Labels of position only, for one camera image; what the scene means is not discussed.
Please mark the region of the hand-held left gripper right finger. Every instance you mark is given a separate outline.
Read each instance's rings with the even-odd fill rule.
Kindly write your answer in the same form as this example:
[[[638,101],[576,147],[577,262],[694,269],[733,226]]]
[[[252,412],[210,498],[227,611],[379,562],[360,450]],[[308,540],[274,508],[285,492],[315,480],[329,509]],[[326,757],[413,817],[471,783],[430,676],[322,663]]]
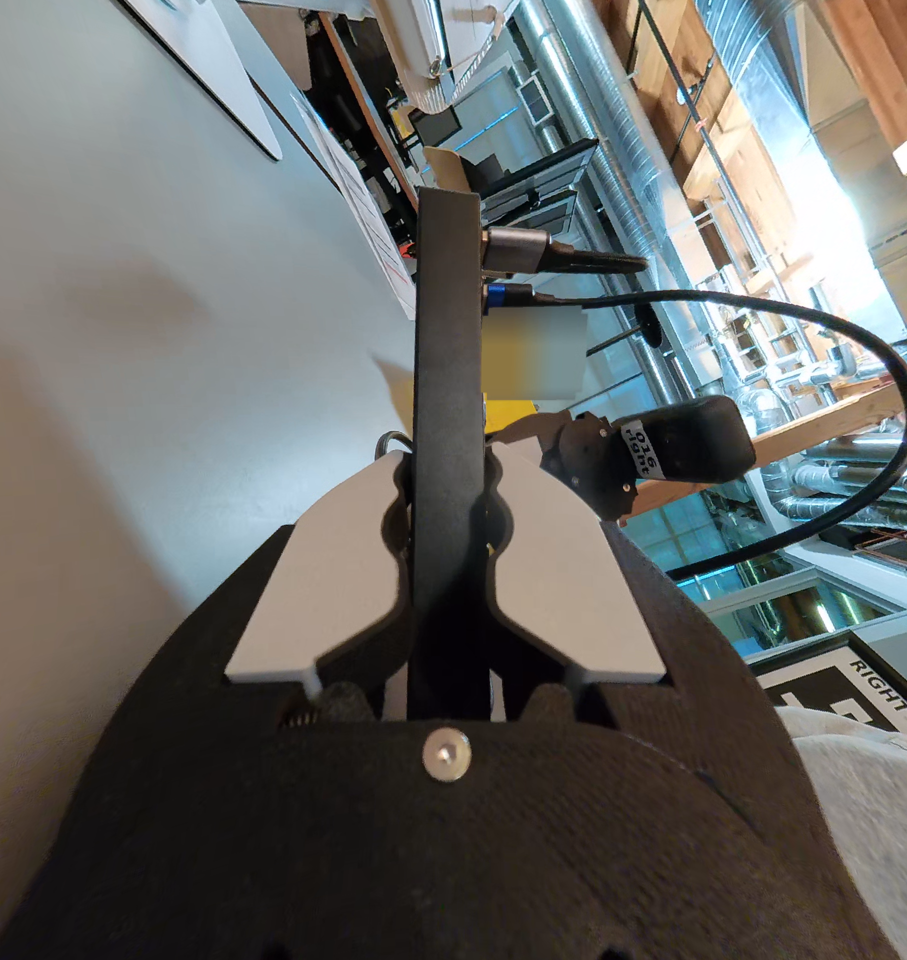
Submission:
[[[492,614],[574,687],[655,684],[667,668],[596,513],[532,461],[487,447]]]

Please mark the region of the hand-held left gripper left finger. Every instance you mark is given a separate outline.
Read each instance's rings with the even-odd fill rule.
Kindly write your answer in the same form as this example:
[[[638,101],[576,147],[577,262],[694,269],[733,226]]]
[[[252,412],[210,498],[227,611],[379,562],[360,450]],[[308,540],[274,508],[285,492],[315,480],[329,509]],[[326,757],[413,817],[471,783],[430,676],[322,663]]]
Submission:
[[[410,656],[411,455],[385,453],[305,511],[225,668],[234,684],[299,684],[316,700],[383,684]]]

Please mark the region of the yellow plastic bin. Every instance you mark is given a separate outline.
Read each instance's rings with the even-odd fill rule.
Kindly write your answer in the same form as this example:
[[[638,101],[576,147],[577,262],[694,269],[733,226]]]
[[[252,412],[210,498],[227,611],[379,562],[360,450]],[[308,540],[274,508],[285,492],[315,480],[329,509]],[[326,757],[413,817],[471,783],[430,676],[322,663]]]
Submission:
[[[484,435],[491,435],[507,428],[519,420],[538,412],[529,399],[500,400],[492,399],[487,392],[483,394]]]

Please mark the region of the black usb hub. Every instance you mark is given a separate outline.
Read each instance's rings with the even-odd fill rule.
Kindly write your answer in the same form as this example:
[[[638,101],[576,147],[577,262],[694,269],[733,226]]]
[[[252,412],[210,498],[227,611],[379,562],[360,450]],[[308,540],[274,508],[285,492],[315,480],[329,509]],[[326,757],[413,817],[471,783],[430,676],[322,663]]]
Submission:
[[[407,716],[456,726],[492,712],[479,197],[425,188],[417,227]]]

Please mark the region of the black white marker board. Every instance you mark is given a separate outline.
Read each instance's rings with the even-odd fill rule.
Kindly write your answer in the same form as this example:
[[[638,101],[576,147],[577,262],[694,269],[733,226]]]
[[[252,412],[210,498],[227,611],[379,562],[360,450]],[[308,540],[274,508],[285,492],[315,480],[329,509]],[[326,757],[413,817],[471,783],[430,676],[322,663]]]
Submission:
[[[907,679],[853,631],[778,647],[747,664],[775,707],[907,736]]]

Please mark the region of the printed paper sheet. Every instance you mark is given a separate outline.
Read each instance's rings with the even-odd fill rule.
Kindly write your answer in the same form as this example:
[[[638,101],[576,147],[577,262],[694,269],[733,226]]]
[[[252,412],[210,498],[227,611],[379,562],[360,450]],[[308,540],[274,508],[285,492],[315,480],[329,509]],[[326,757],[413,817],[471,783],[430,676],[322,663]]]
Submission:
[[[306,97],[299,91],[291,92],[289,97],[302,115],[303,122],[317,146],[322,165],[350,208],[403,312],[414,322],[416,307],[414,281],[403,262],[384,214],[366,186],[359,167],[333,136]]]

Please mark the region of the person's grey clothing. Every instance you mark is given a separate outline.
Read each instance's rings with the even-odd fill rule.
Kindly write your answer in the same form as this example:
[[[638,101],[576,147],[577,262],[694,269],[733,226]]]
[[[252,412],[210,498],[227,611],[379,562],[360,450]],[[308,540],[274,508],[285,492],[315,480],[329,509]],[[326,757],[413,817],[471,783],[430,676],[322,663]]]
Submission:
[[[858,893],[907,959],[907,734],[779,706]]]

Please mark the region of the wooden document stand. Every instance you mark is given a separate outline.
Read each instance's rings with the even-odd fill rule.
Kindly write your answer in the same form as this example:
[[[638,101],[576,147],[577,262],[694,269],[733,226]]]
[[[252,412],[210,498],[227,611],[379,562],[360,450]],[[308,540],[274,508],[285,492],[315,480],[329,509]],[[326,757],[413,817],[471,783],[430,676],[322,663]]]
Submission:
[[[283,153],[214,2],[124,1],[185,70],[279,162]],[[508,1],[260,2],[375,18],[409,102],[440,114],[462,95],[516,9]]]

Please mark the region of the silver ventilation duct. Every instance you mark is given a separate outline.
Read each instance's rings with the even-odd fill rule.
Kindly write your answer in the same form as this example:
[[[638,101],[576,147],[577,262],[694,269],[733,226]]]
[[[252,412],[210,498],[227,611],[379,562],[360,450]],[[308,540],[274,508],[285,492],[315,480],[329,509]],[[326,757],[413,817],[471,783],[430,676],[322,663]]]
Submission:
[[[519,2],[514,21],[566,132],[597,141],[589,179],[620,246],[646,258],[643,290],[715,271],[651,122],[592,2]]]

